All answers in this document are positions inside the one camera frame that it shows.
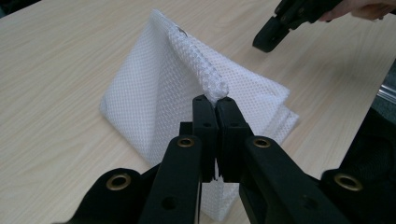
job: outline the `black object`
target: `black object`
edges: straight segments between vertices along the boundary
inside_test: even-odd
[[[161,164],[142,175],[126,169],[104,174],[67,223],[199,222],[201,183],[215,177],[215,161],[225,182],[240,183],[239,194],[251,223],[396,220],[391,213],[396,204],[393,196],[385,204],[382,198],[371,200],[394,190],[392,135],[385,143],[379,137],[367,145],[388,147],[385,154],[376,153],[370,164],[393,155],[371,175],[364,176],[370,150],[368,156],[361,156],[360,145],[366,142],[356,138],[357,150],[348,152],[340,169],[326,172],[317,181],[274,140],[253,135],[233,99],[224,98],[213,109],[204,96],[198,96],[192,107],[193,121],[180,123],[179,136],[170,141]],[[378,185],[379,177],[383,182]]]
[[[282,0],[275,9],[275,17],[262,27],[253,46],[264,52],[272,51],[290,30],[302,23],[314,23],[323,13],[333,9],[341,0]]]

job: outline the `human hand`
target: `human hand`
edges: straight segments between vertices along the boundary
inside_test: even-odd
[[[385,15],[396,9],[396,0],[343,0],[332,10],[325,12],[320,21],[331,21],[346,15],[366,20],[382,19]]]

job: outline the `mesh laundry bag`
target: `mesh laundry bag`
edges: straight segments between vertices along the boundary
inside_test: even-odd
[[[289,91],[249,72],[181,31],[153,10],[102,99],[100,110],[151,165],[161,162],[181,121],[192,120],[192,99],[204,94],[214,105],[230,96],[257,135],[278,143],[298,116],[284,101]],[[237,196],[237,184],[221,177],[203,184],[202,209],[222,220]]]

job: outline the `mesh netting texture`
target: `mesh netting texture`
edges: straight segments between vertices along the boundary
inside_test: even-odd
[[[163,159],[179,123],[192,120],[192,99],[204,94],[216,104],[230,96],[256,135],[279,144],[298,116],[283,104],[289,90],[214,51],[158,10],[106,90],[101,113],[148,161]],[[223,220],[237,196],[237,184],[221,177],[203,184],[202,210]]]

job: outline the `wooden table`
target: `wooden table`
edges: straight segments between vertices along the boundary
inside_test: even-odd
[[[0,223],[66,221],[101,174],[149,168],[98,106],[153,8],[289,88],[300,120],[282,147],[315,177],[337,167],[395,59],[396,17],[306,24],[266,54],[251,42],[278,2],[42,1],[1,19]],[[232,222],[248,223],[240,200]]]

